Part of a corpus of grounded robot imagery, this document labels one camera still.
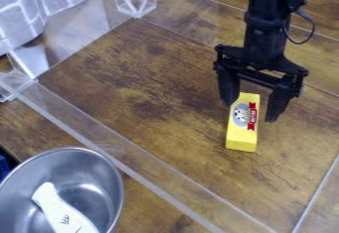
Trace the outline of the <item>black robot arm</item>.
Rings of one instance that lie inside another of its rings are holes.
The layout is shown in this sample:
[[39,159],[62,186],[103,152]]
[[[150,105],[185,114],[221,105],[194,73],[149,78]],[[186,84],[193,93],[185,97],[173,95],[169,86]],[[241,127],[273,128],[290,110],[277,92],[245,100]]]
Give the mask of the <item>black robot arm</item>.
[[274,122],[291,98],[301,95],[309,70],[285,56],[290,17],[303,15],[306,0],[250,0],[245,13],[246,39],[241,47],[215,46],[214,70],[221,98],[231,105],[241,97],[241,81],[271,89],[265,120]]

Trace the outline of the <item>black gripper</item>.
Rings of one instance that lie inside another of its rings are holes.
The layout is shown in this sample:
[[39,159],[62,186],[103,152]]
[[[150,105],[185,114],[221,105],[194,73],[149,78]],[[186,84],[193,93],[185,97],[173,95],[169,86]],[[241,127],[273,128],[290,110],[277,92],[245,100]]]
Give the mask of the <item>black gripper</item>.
[[301,96],[309,70],[285,56],[289,18],[266,18],[246,12],[245,20],[245,45],[215,46],[221,98],[227,106],[233,105],[241,96],[242,79],[270,88],[265,121],[273,123],[290,100]]

